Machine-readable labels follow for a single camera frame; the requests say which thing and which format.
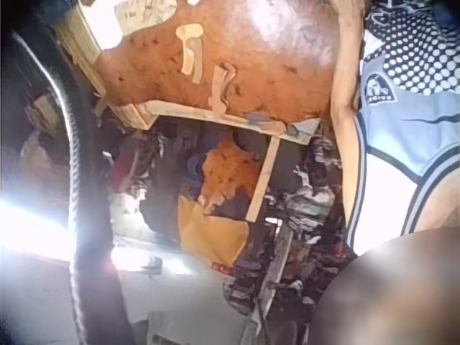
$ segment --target white sleeveless jersey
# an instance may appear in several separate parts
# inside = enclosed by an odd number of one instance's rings
[[[431,191],[460,166],[459,31],[432,6],[391,2],[366,19],[347,233],[358,255],[413,232]]]

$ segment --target person's arm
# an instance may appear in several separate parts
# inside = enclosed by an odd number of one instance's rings
[[[364,34],[364,0],[331,0],[339,18],[340,45],[331,94],[331,119],[343,167],[342,191],[348,224],[358,181],[357,113],[359,54]]]
[[[336,69],[333,75],[331,94],[331,116],[334,127],[340,125],[343,116],[354,116],[357,112],[359,53],[364,34],[362,17],[353,22],[339,16],[340,46]]]

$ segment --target orange fabric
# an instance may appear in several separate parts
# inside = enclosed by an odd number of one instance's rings
[[[195,201],[179,195],[178,227],[180,244],[208,262],[232,266],[249,234],[244,221],[207,216]]]
[[[240,149],[230,134],[224,136],[203,163],[200,201],[205,213],[209,213],[214,204],[221,205],[225,199],[233,198],[238,188],[243,188],[252,197],[260,168],[261,162],[256,155]]]

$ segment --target yellow fabric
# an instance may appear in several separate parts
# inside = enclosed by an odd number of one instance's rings
[[[182,248],[209,261],[232,266],[249,234],[244,221],[207,216],[199,203],[179,195],[178,226]]]

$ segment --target red fabric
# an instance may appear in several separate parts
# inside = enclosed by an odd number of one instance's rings
[[[129,175],[131,171],[131,166],[134,162],[134,153],[133,154],[122,154],[115,161],[114,166],[110,172],[110,189],[115,193],[124,192],[120,190],[120,185],[123,180]]]

